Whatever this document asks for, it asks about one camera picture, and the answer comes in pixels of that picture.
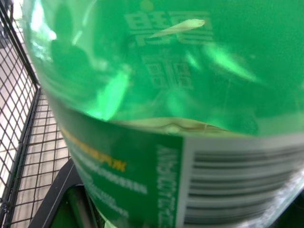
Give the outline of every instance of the green label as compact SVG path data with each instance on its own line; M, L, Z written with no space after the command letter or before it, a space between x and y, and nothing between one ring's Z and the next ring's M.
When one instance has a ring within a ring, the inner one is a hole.
M182 138L101 122L48 98L99 211L119 228L175 227Z

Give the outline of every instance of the green liquid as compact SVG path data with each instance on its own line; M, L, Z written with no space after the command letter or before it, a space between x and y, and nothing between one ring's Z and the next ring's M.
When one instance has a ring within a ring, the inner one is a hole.
M94 118L287 134L304 129L303 8L302 0L36 0L25 7L24 33L43 88ZM205 24L151 38L189 19Z

